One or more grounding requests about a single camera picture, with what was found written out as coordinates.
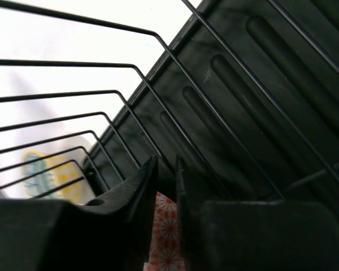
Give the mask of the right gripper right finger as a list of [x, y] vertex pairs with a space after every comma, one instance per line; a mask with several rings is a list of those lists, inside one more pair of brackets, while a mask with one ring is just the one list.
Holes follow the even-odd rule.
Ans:
[[180, 251], [185, 269], [207, 270], [199, 229], [199, 211], [207, 198], [207, 185], [180, 156], [176, 157], [175, 183]]

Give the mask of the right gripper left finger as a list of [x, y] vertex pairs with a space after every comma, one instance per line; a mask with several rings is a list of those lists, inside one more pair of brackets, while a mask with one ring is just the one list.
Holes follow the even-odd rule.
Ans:
[[81, 207], [89, 262], [97, 270], [142, 270], [149, 259], [158, 158]]

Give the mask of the yellow blue sun bowl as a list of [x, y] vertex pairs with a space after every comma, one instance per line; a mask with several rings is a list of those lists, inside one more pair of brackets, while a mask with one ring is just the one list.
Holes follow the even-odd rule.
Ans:
[[[22, 176], [25, 193], [28, 198], [38, 196], [67, 182], [83, 177], [80, 166], [75, 160], [63, 155], [45, 158], [46, 154], [38, 151], [26, 151], [21, 157]], [[48, 199], [66, 199], [74, 204], [84, 203], [85, 180], [78, 181], [46, 197]]]

